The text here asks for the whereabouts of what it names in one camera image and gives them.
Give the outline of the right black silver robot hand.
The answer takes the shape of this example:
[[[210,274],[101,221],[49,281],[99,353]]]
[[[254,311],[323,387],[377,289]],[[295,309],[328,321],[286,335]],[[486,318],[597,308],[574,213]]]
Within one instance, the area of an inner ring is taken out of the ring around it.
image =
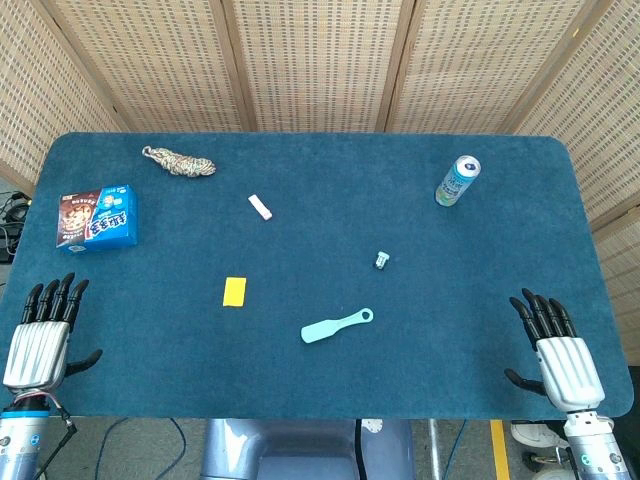
[[[516,387],[546,397],[564,413],[597,409],[605,399],[593,357],[579,337],[566,308],[524,288],[525,300],[509,299],[523,323],[536,355],[542,379],[521,377],[512,369],[505,376]]]

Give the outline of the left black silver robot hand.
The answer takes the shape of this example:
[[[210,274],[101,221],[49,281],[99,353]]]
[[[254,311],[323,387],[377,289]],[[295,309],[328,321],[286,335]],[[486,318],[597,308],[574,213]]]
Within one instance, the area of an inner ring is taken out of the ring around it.
[[[3,385],[16,397],[52,393],[72,375],[93,367],[103,351],[86,359],[67,361],[80,303],[89,286],[87,279],[74,282],[75,274],[37,284],[26,298],[21,321],[9,347]]]

